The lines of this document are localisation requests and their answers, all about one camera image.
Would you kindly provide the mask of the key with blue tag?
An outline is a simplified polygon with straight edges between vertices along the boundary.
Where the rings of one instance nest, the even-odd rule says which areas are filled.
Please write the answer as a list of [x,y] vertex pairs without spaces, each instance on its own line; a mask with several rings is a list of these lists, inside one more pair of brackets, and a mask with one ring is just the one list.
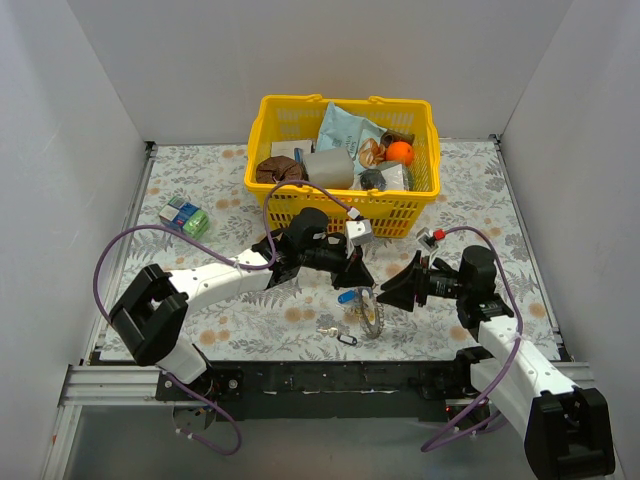
[[359,295],[356,290],[349,290],[341,293],[338,296],[338,304],[341,306],[355,305],[358,301]]

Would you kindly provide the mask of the large silver keyring with chain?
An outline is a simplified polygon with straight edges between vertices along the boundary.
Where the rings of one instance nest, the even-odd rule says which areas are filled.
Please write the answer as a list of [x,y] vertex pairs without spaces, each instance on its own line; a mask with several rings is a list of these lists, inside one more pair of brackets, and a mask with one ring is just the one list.
[[370,287],[358,287],[351,291],[350,309],[356,315],[365,336],[378,339],[384,329],[383,310],[377,303],[376,295]]

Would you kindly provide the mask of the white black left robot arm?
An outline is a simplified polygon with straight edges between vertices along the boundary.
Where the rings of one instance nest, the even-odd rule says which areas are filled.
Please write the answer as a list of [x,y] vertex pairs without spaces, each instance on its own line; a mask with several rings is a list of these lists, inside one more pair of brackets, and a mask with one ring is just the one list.
[[328,224],[324,212],[306,207],[288,226],[269,231],[234,257],[173,271],[151,264],[111,308],[109,323],[137,365],[160,368],[188,398],[203,399],[212,390],[212,369],[180,336],[190,315],[241,294],[271,289],[303,268],[329,273],[335,289],[373,286],[362,250],[373,238],[369,220],[349,209],[343,232],[329,232]]

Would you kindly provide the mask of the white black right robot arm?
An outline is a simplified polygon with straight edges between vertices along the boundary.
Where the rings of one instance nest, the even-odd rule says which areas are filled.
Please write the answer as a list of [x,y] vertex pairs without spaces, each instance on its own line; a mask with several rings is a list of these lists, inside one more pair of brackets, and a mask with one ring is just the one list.
[[431,296],[453,299],[462,326],[483,348],[452,373],[464,397],[489,399],[516,429],[539,479],[605,476],[616,467],[608,404],[563,374],[529,340],[496,291],[502,267],[486,247],[465,248],[457,269],[415,254],[381,287],[379,302],[412,311]]

